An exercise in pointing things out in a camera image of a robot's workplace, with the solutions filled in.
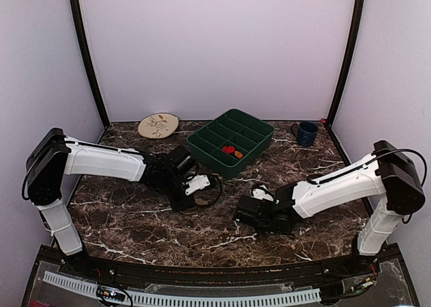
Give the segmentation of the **red yellow argyle sock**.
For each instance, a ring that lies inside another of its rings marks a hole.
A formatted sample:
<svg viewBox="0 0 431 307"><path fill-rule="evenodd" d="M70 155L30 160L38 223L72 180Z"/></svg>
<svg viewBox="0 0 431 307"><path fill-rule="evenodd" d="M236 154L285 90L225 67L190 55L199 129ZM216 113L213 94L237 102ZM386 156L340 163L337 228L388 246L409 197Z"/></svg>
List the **red yellow argyle sock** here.
<svg viewBox="0 0 431 307"><path fill-rule="evenodd" d="M233 145L225 145L222 148L222 151L230 156L234 156L238 160L243 158L243 153L237 150Z"/></svg>

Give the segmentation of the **green divided organizer tray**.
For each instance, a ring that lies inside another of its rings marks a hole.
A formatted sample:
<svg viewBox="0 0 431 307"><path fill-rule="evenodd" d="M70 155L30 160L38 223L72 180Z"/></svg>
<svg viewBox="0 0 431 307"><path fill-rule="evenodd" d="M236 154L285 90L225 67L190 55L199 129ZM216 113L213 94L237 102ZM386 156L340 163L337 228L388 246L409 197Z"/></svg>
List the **green divided organizer tray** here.
<svg viewBox="0 0 431 307"><path fill-rule="evenodd" d="M187 137L193 157L210 170L233 179L271 143L275 127L239 109L232 108ZM233 145L243 153L238 160L222 151Z"/></svg>

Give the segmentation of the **dark blue mug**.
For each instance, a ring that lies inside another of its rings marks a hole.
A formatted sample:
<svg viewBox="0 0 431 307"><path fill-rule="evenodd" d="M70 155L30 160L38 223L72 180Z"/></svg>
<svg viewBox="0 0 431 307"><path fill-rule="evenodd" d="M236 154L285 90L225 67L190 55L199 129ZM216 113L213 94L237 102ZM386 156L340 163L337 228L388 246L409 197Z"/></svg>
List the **dark blue mug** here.
<svg viewBox="0 0 431 307"><path fill-rule="evenodd" d="M319 127L310 121L294 123L290 127L291 133L296 138L298 145L302 147L311 147L317 137Z"/></svg>

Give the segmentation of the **brown ribbed sock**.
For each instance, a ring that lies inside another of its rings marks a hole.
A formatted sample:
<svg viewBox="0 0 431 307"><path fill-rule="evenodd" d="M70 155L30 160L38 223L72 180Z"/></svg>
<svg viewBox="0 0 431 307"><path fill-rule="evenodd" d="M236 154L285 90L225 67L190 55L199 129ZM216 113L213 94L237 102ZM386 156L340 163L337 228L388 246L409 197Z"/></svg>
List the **brown ribbed sock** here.
<svg viewBox="0 0 431 307"><path fill-rule="evenodd" d="M208 201L204 201L203 199L195 199L195 204L198 207L206 207L209 205Z"/></svg>

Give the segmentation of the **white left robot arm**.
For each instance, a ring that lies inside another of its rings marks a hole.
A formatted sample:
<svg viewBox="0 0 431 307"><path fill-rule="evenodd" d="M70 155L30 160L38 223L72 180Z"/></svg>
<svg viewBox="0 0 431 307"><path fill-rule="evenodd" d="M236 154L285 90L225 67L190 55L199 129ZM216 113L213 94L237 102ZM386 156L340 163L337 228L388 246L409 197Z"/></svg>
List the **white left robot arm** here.
<svg viewBox="0 0 431 307"><path fill-rule="evenodd" d="M69 267L80 277L90 277L95 263L84 254L84 242L62 200L65 175L142 183L167 197L174 212L196 206L195 192L222 188L217 177L197 173L197 162L182 145L168 153L150 153L87 143L52 128L26 160L22 199L37 207L60 251L69 257Z"/></svg>

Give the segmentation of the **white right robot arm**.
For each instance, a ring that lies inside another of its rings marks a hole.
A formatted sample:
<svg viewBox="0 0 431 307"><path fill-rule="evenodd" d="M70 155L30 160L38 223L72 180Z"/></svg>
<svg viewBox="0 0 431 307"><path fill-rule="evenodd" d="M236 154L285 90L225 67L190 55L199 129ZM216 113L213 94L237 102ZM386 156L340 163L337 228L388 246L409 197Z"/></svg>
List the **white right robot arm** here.
<svg viewBox="0 0 431 307"><path fill-rule="evenodd" d="M344 271L357 276L402 219L424 206L424 181L408 153L410 149L397 149L382 140L374 144L372 153L328 175L287 184L274 194L263 184L255 186L250 195L241 196L233 219L258 232L291 234L297 223L322 211L378 197L377 207L353 241L354 253L343 262Z"/></svg>

